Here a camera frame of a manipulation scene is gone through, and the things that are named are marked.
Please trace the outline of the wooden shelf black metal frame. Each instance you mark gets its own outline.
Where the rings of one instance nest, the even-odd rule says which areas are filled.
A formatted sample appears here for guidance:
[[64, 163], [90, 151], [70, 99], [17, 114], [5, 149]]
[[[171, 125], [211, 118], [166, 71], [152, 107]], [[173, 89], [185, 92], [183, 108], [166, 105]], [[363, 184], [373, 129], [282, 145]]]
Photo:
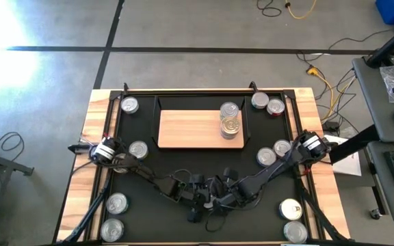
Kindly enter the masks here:
[[[234, 139], [225, 139], [220, 130], [220, 107], [234, 102], [239, 107], [241, 126]], [[151, 137], [159, 148], [242, 149], [250, 134], [245, 96], [190, 94], [156, 96], [153, 104]]]

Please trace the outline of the silver-lid seafood can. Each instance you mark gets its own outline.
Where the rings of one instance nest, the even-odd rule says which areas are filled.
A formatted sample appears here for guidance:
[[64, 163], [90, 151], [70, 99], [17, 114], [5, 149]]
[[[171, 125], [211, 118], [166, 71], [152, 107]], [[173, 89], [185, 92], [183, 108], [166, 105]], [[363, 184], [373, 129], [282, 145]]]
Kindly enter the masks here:
[[106, 201], [106, 209], [113, 215], [118, 215], [127, 211], [129, 201], [122, 193], [113, 193]]
[[118, 219], [108, 219], [101, 226], [101, 238], [112, 243], [117, 241], [124, 234], [124, 224]]
[[234, 102], [224, 102], [220, 107], [220, 119], [236, 118], [239, 113], [239, 107]]
[[288, 241], [295, 244], [305, 243], [308, 238], [306, 227], [299, 221], [286, 223], [283, 228], [283, 234]]

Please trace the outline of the silver-lid can blue label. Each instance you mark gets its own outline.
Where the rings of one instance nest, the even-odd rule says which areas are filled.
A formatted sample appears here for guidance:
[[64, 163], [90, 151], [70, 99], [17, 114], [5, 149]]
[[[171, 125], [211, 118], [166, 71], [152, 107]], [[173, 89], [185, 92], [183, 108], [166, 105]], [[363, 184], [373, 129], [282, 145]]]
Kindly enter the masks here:
[[271, 148], [261, 148], [257, 152], [256, 159], [259, 165], [269, 167], [276, 162], [276, 153]]

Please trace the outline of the silver-lid can red label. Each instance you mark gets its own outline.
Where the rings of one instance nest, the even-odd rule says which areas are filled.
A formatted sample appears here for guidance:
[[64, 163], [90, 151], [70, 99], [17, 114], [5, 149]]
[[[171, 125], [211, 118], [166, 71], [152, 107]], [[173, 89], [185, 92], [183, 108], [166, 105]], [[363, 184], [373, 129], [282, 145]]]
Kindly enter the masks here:
[[278, 98], [271, 98], [266, 106], [266, 110], [271, 116], [279, 116], [285, 111], [285, 104]]
[[276, 141], [273, 146], [273, 151], [278, 157], [283, 157], [290, 149], [291, 142], [284, 139]]

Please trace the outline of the teal yellowfin tuna can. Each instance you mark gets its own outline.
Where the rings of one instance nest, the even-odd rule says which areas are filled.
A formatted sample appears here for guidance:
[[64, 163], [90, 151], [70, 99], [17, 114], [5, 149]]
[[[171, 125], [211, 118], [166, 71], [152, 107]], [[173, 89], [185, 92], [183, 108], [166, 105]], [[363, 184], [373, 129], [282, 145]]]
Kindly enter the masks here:
[[148, 146], [143, 141], [134, 141], [129, 146], [129, 153], [139, 160], [145, 159], [148, 156]]

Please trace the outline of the silver-lid can green label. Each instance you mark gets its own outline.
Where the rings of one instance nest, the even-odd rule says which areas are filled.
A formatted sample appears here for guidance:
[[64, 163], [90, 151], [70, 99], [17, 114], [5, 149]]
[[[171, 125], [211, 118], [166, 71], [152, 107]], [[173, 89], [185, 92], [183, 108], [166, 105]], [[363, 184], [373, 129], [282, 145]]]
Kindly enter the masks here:
[[264, 92], [255, 92], [251, 98], [251, 104], [256, 109], [264, 109], [270, 101], [268, 95]]

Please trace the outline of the silver-lid can white label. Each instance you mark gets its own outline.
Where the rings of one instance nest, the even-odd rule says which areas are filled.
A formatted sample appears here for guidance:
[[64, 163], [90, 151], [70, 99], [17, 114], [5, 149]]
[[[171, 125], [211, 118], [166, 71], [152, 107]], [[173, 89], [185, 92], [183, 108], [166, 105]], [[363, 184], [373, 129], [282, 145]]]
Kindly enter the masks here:
[[121, 100], [121, 109], [127, 114], [133, 114], [139, 109], [139, 102], [135, 97], [127, 96]]

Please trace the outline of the black power adapter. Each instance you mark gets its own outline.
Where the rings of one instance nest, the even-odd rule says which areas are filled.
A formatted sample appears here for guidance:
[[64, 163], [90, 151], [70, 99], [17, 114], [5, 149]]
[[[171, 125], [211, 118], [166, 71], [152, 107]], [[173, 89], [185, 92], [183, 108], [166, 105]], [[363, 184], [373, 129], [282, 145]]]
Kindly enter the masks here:
[[321, 127], [324, 132], [337, 133], [340, 129], [340, 124], [338, 122], [326, 121]]

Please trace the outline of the white paper sheet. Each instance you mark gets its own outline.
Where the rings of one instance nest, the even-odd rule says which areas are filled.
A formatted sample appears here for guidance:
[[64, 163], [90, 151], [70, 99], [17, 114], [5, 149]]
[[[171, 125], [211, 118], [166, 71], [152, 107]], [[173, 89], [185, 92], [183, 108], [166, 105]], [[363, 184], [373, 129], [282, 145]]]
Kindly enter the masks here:
[[[346, 138], [337, 137], [333, 135], [324, 135], [330, 143], [341, 145], [347, 141]], [[347, 174], [352, 176], [362, 176], [360, 168], [359, 153], [355, 152], [345, 157], [344, 159], [335, 162], [332, 161], [333, 172], [337, 174]]]

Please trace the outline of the black stand beam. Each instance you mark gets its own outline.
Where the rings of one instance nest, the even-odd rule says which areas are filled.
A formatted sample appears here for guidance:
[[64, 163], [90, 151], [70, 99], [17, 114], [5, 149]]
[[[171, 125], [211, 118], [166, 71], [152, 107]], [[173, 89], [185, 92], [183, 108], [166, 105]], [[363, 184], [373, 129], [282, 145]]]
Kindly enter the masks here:
[[347, 141], [344, 141], [342, 144], [333, 147], [329, 153], [330, 162], [332, 164], [337, 163], [347, 156], [362, 150], [368, 143], [379, 140], [376, 127], [371, 125], [365, 130], [359, 132], [357, 135], [349, 138]]

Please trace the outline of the grey side desk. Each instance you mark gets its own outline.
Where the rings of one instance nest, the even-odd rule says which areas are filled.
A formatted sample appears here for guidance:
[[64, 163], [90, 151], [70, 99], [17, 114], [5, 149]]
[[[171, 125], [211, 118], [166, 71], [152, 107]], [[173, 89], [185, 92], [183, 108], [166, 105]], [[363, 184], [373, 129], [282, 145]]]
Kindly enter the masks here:
[[389, 102], [380, 69], [370, 68], [363, 58], [353, 59], [352, 66], [379, 139], [383, 142], [394, 142], [394, 103]]

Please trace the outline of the grey metal stand leg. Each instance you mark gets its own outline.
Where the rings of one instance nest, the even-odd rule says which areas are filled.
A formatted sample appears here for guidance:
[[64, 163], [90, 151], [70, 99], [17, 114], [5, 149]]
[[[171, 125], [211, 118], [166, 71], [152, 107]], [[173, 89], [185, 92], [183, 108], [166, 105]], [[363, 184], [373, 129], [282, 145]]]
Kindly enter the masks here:
[[25, 165], [21, 165], [14, 161], [9, 161], [5, 158], [0, 157], [0, 166], [5, 166], [12, 168], [14, 171], [23, 172], [25, 176], [30, 176], [34, 172], [34, 168], [27, 167]]

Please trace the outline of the black slanted pole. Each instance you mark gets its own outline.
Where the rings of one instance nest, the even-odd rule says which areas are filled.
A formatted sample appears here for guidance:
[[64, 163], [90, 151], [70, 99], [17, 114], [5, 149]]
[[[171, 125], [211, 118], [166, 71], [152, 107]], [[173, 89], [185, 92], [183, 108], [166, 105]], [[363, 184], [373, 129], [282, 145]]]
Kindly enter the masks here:
[[365, 62], [370, 68], [378, 68], [381, 63], [394, 51], [394, 36], [386, 42], [380, 49], [375, 51]]

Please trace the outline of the blue plastic bin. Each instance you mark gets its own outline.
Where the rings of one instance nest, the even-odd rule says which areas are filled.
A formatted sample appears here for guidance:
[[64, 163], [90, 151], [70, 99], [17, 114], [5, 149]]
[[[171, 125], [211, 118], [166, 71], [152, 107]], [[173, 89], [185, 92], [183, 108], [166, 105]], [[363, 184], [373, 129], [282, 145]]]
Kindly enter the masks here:
[[375, 5], [383, 22], [394, 25], [394, 0], [376, 0]]

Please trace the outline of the black clamp bracket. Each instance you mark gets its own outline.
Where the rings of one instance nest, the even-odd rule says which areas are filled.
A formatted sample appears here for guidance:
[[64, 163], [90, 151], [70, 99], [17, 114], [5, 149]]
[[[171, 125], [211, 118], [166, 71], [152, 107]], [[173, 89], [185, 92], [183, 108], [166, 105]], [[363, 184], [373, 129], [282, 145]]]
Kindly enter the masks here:
[[69, 145], [68, 150], [70, 150], [74, 154], [82, 154], [89, 152], [91, 148], [92, 146], [88, 143], [78, 143]]

